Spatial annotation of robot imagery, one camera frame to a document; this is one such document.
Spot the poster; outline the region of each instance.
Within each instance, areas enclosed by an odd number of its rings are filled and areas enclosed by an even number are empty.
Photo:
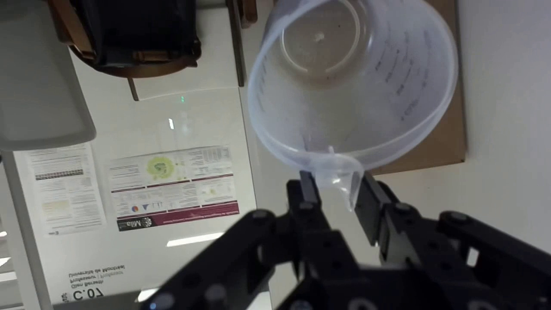
[[[89,143],[25,155],[46,234],[91,231],[106,225]]]
[[[119,231],[239,214],[227,146],[117,159],[109,182]]]

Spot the white wall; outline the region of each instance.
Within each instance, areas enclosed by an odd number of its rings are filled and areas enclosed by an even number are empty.
[[[259,24],[271,0],[259,0]],[[468,127],[466,163],[380,176],[425,216],[460,210],[551,252],[551,2],[458,0]],[[262,27],[244,32],[250,70]],[[243,105],[246,89],[241,91]],[[257,205],[285,211],[285,182],[294,171],[259,144],[247,124]],[[345,234],[356,258],[376,263],[354,216],[337,193],[322,193],[333,227]],[[279,268],[270,283],[278,304],[294,279]]]

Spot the plastic measuring cup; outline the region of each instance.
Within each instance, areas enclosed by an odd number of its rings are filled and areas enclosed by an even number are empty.
[[[279,0],[249,80],[265,147],[352,210],[364,170],[420,143],[446,111],[457,49],[423,0]]]

